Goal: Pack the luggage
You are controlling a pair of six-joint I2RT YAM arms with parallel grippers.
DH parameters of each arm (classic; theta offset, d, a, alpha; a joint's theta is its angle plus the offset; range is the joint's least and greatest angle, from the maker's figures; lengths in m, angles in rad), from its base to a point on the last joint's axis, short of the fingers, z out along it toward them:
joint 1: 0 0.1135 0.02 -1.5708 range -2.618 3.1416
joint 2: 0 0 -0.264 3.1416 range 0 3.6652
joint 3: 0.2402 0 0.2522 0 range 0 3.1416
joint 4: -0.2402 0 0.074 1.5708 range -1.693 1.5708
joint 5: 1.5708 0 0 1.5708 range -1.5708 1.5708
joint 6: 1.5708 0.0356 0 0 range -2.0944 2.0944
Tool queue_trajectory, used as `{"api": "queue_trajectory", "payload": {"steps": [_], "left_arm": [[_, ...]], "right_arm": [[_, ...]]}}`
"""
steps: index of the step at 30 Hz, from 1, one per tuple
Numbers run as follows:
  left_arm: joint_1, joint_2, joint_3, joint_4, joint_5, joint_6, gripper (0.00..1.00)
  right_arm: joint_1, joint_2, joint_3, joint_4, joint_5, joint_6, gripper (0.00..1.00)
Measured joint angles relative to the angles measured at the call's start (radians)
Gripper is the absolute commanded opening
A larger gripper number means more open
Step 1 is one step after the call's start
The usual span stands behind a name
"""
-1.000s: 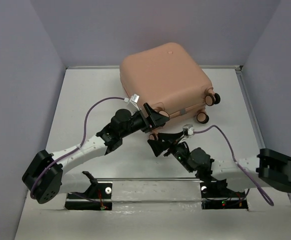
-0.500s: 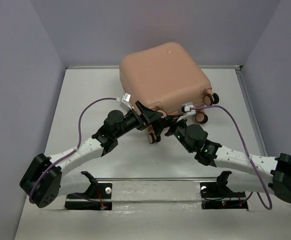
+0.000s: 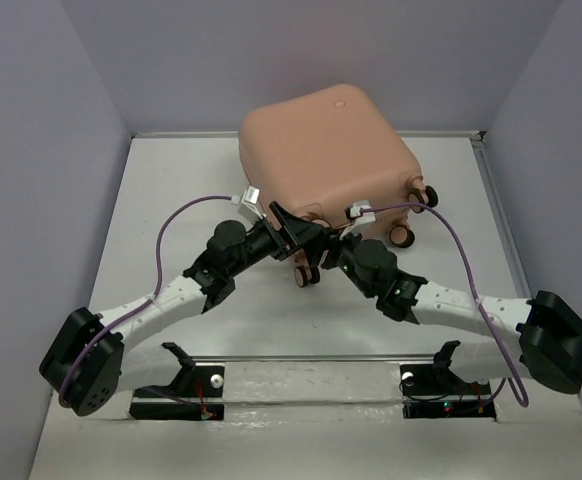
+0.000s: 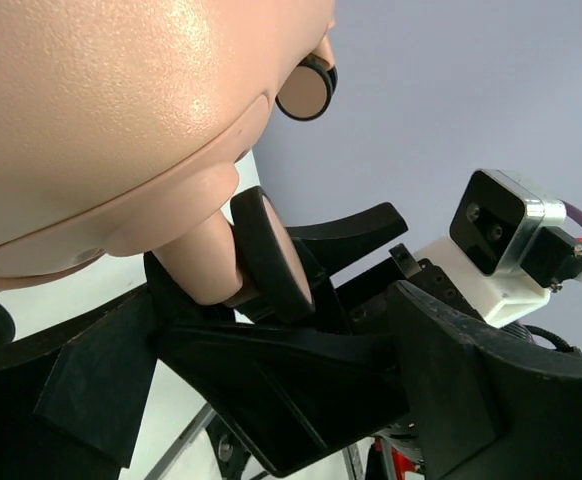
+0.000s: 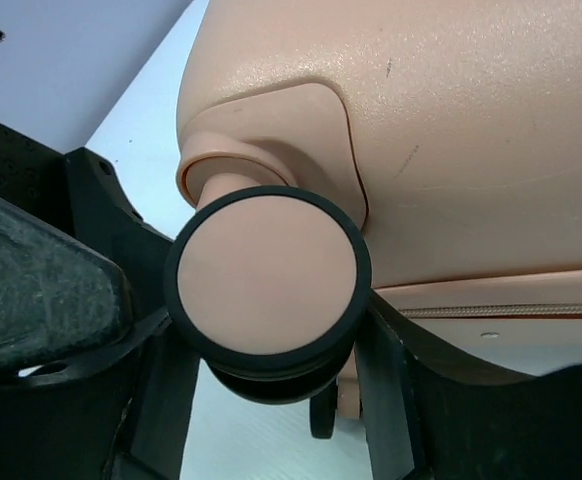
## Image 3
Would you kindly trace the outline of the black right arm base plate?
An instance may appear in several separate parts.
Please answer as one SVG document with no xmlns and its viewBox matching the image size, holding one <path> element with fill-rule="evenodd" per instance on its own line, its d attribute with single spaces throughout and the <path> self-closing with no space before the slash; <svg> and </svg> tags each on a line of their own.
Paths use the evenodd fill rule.
<svg viewBox="0 0 582 480">
<path fill-rule="evenodd" d="M 497 418 L 488 384 L 466 383 L 431 364 L 401 365 L 399 389 L 405 419 Z"/>
</svg>

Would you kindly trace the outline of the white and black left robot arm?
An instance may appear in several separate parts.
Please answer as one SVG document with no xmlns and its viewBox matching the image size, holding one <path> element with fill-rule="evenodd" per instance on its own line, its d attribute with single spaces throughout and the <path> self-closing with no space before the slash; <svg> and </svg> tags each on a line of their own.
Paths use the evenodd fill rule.
<svg viewBox="0 0 582 480">
<path fill-rule="evenodd" d="M 125 357 L 139 344 L 181 320 L 203 315 L 235 290 L 235 278 L 267 257 L 284 260 L 299 251 L 321 259 L 330 230 L 274 205 L 279 224 L 259 216 L 251 226 L 224 220 L 205 250 L 171 282 L 120 307 L 71 312 L 39 366 L 58 402 L 78 416 L 99 410 L 118 390 Z"/>
</svg>

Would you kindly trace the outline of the pink hard-shell suitcase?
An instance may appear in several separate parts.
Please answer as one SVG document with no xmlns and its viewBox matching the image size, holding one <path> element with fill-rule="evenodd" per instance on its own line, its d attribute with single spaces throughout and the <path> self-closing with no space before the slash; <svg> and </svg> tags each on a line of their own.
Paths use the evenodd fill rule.
<svg viewBox="0 0 582 480">
<path fill-rule="evenodd" d="M 408 216 L 439 203 L 421 166 L 360 88 L 338 84 L 250 112 L 238 131 L 239 158 L 267 210 L 277 202 L 309 222 L 343 228 L 347 207 L 376 209 L 368 238 L 397 248 L 415 241 Z"/>
</svg>

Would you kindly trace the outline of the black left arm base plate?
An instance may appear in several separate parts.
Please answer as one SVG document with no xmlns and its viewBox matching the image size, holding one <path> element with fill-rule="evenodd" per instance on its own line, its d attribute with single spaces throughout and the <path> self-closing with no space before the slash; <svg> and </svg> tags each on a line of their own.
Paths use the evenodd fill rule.
<svg viewBox="0 0 582 480">
<path fill-rule="evenodd" d="M 178 374 L 167 386 L 136 389 L 128 414 L 135 420 L 222 421 L 224 377 L 224 364 L 198 364 L 192 371 Z"/>
</svg>

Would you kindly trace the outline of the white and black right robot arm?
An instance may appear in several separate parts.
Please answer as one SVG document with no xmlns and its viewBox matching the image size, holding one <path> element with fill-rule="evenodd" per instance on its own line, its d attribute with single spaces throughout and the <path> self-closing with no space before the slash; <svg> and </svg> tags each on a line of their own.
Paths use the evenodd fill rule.
<svg viewBox="0 0 582 480">
<path fill-rule="evenodd" d="M 337 268 L 376 309 L 396 322 L 443 326 L 482 336 L 446 341 L 434 355 L 433 384 L 453 392 L 464 383 L 530 378 L 575 395 L 582 388 L 582 318 L 557 294 L 473 297 L 400 269 L 381 241 L 324 233 L 325 269 Z"/>
</svg>

